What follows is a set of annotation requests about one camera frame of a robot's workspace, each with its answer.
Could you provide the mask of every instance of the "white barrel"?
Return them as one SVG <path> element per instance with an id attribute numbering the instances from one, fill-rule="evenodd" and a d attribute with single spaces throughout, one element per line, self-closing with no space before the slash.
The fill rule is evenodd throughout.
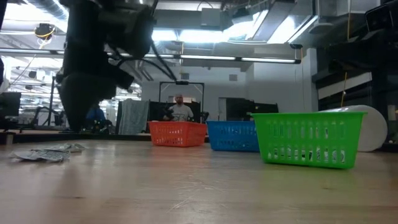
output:
<path id="1" fill-rule="evenodd" d="M 368 114 L 362 120 L 361 136 L 359 137 L 359 152 L 371 152 L 380 148 L 387 138 L 387 122 L 376 109 L 366 105 L 347 106 L 321 112 L 355 112 Z"/>

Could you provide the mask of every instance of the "ceiling pipe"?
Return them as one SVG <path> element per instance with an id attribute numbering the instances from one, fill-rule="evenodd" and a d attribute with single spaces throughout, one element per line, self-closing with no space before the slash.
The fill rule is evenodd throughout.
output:
<path id="1" fill-rule="evenodd" d="M 58 0 L 24 0 L 24 2 L 52 15 L 57 21 L 56 26 L 64 32 L 67 31 L 69 12 Z"/>

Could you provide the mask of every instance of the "metal frame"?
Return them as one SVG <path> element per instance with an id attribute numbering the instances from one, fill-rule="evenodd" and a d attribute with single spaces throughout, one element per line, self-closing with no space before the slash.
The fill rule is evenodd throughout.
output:
<path id="1" fill-rule="evenodd" d="M 198 83 L 198 82 L 186 82 L 187 84 L 178 84 L 178 82 L 160 82 L 159 83 L 159 102 L 162 96 L 162 85 L 163 84 L 176 84 L 176 85 L 201 85 L 202 86 L 202 91 L 203 93 L 201 94 L 201 112 L 203 112 L 203 106 L 205 105 L 205 84 L 204 83 Z"/>

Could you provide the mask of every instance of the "plastic basket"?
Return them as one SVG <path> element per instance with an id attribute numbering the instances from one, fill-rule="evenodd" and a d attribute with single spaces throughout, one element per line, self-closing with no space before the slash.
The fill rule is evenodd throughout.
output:
<path id="1" fill-rule="evenodd" d="M 205 143 L 206 125 L 192 122 L 149 122 L 155 146 L 190 147 Z"/>
<path id="2" fill-rule="evenodd" d="M 215 151 L 260 151 L 253 121 L 208 121 L 207 126 Z"/>
<path id="3" fill-rule="evenodd" d="M 264 162 L 350 169 L 365 113 L 252 114 Z"/>

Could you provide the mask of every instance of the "table surface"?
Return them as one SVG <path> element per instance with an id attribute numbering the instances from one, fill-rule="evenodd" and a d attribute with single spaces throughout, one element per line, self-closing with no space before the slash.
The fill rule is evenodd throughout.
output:
<path id="1" fill-rule="evenodd" d="M 359 153 L 351 170 L 263 164 L 259 154 L 73 141 L 87 147 L 56 164 L 17 162 L 0 147 L 0 222 L 398 222 L 398 154 Z"/>

